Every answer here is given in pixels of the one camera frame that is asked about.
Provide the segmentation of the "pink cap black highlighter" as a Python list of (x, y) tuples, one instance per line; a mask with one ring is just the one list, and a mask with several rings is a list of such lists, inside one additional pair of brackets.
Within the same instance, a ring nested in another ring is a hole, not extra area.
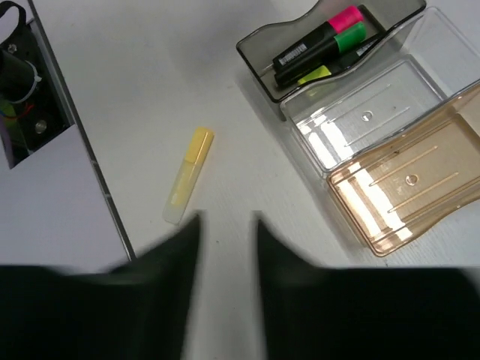
[(302, 53), (312, 53), (320, 44), (324, 44), (327, 40), (339, 35), (363, 19), (362, 12), (356, 6), (346, 7), (274, 57), (272, 59), (274, 70), (276, 72), (282, 71), (298, 57), (301, 58)]

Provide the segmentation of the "dark grey plastic container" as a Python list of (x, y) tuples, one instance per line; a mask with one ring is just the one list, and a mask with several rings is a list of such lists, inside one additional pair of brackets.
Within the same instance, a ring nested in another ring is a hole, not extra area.
[(341, 13), (355, 7), (363, 16), (367, 39), (384, 38), (426, 8), (425, 1), (318, 1), (298, 19), (264, 25), (244, 39), (236, 49), (247, 64), (266, 96), (275, 104), (295, 92), (299, 86), (281, 89), (275, 83), (274, 74), (280, 67), (277, 57), (285, 56), (286, 50), (307, 36), (314, 29), (330, 20), (336, 27), (347, 21)]

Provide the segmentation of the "orange translucent plastic container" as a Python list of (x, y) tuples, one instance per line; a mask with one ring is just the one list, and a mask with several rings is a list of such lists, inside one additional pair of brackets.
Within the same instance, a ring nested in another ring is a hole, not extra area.
[(479, 200), (479, 86), (335, 170), (331, 195), (378, 257)]

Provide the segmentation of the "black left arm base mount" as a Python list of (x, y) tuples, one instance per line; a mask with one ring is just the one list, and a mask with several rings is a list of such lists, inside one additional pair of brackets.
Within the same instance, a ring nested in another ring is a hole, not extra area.
[(73, 123), (47, 38), (27, 8), (1, 2), (13, 29), (1, 38), (1, 145), (12, 169)]

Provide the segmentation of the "clear plastic container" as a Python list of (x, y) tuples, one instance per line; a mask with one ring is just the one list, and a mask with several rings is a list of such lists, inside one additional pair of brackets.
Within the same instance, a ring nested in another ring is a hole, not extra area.
[(479, 78), (479, 42), (438, 8), (402, 24), (346, 73), (280, 105), (283, 141), (310, 180), (326, 177)]

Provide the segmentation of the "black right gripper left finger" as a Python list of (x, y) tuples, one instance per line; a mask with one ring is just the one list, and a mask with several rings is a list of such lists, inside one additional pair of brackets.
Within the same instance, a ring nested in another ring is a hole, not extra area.
[(107, 272), (1, 267), (3, 359), (180, 359), (201, 244), (192, 217)]

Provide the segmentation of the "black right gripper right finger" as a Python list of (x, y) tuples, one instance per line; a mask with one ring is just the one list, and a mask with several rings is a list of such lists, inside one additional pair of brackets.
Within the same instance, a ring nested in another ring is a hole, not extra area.
[(479, 291), (459, 268), (328, 268), (256, 222), (269, 359), (477, 359)]

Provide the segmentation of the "green cap black highlighter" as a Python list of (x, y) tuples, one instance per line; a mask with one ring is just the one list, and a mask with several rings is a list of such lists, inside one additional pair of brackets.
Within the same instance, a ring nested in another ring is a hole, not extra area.
[(340, 55), (352, 50), (366, 38), (366, 35), (365, 24), (357, 22), (340, 34), (318, 44), (308, 47), (302, 43), (299, 47), (305, 46), (306, 50), (293, 58), (283, 70), (275, 73), (275, 82), (280, 88), (291, 86), (326, 62), (338, 59)]

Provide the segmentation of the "yellow cap black highlighter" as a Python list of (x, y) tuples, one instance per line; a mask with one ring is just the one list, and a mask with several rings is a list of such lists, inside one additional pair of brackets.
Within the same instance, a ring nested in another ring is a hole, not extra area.
[(354, 46), (351, 50), (341, 54), (335, 60), (332, 60), (303, 76), (297, 81), (297, 83), (302, 85), (323, 77), (337, 75), (350, 69), (380, 38), (381, 34), (376, 34), (362, 41), (360, 44)]

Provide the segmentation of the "yellow translucent glue stick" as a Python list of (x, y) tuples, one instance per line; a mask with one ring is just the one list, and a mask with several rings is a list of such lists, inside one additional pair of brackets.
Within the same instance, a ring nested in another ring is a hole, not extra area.
[(215, 133), (206, 127), (195, 130), (163, 209), (166, 222), (180, 223), (214, 138)]

